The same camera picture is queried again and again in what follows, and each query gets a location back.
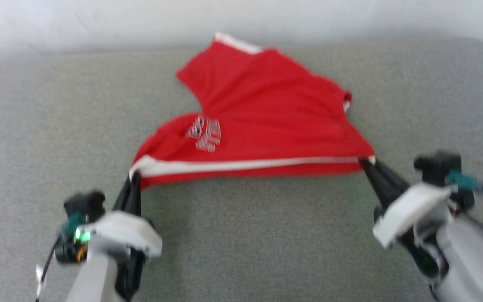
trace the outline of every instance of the red shirt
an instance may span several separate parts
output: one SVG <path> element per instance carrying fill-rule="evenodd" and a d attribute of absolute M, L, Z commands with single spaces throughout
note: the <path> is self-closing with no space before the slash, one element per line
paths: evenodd
<path fill-rule="evenodd" d="M 346 118 L 349 92 L 275 49 L 244 50 L 216 37 L 178 72 L 203 112 L 146 139 L 130 171 L 140 171 L 143 189 L 217 175 L 354 172 L 374 154 Z"/>

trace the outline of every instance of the gray fabric surface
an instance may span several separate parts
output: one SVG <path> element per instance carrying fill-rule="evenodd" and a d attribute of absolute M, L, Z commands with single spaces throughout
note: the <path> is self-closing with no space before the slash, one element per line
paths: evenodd
<path fill-rule="evenodd" d="M 460 151 L 483 176 L 483 44 L 386 42 L 286 49 L 353 91 L 349 117 L 410 180 L 419 153 Z M 198 110 L 175 79 L 196 50 L 0 62 L 0 302 L 32 301 L 66 197 L 116 198 L 136 149 Z M 164 239 L 140 302 L 431 300 L 408 255 L 371 235 L 377 204 L 362 174 L 219 178 L 149 189 L 143 213 Z M 483 199 L 475 215 L 483 220 Z M 53 265 L 44 301 L 76 268 Z"/>

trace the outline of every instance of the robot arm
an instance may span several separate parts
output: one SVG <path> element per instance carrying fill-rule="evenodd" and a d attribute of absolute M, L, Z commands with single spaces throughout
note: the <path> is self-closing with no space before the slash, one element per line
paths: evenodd
<path fill-rule="evenodd" d="M 467 211 L 472 191 L 449 183 L 461 172 L 461 158 L 439 152 L 419 157 L 414 166 L 422 182 L 409 186 L 383 162 L 363 161 L 380 200 L 374 210 L 374 235 L 384 247 L 405 247 L 435 300 L 483 302 L 483 233 Z"/>
<path fill-rule="evenodd" d="M 483 225 L 467 215 L 475 195 L 449 182 L 460 176 L 461 157 L 419 157 L 414 166 L 422 182 L 416 185 L 381 161 L 361 165 L 380 201 L 374 235 L 382 245 L 406 248 L 435 300 L 483 302 Z M 105 214 L 103 201 L 103 194 L 91 193 L 65 202 L 69 220 L 54 254 L 59 263 L 84 263 L 67 302 L 129 302 L 144 263 L 161 254 L 161 237 L 141 216 L 139 173 L 126 181 L 111 213 Z"/>
<path fill-rule="evenodd" d="M 126 181 L 113 211 L 104 214 L 99 194 L 65 202 L 69 220 L 55 244 L 55 258 L 61 264 L 82 263 L 67 302 L 129 302 L 146 260 L 161 255 L 161 237 L 141 216 L 139 173 Z"/>

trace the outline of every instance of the printed logo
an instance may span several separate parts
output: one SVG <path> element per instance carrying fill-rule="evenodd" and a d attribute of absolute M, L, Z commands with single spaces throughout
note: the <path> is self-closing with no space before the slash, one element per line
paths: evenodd
<path fill-rule="evenodd" d="M 205 119 L 199 115 L 193 126 L 188 129 L 187 136 L 197 139 L 195 146 L 199 150 L 214 152 L 221 142 L 221 127 L 216 119 L 206 121 L 206 129 L 203 130 Z"/>

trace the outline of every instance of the white stripe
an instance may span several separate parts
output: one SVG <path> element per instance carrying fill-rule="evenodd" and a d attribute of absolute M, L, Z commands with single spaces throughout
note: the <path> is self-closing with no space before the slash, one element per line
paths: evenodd
<path fill-rule="evenodd" d="M 234 38 L 233 36 L 230 36 L 230 34 L 222 32 L 217 32 L 213 40 L 228 45 L 242 52 L 246 52 L 248 54 L 257 54 L 262 52 L 262 47 L 250 44 L 243 40 L 239 40 L 237 38 Z"/>
<path fill-rule="evenodd" d="M 355 163 L 358 157 L 298 157 L 293 159 L 250 160 L 226 162 L 185 162 L 161 161 L 144 155 L 130 169 L 130 179 L 138 170 L 144 177 L 195 172 L 221 172 L 261 169 L 270 167 L 295 166 L 306 163 Z"/>
<path fill-rule="evenodd" d="M 351 106 L 351 101 L 344 101 L 344 112 L 347 112 Z"/>

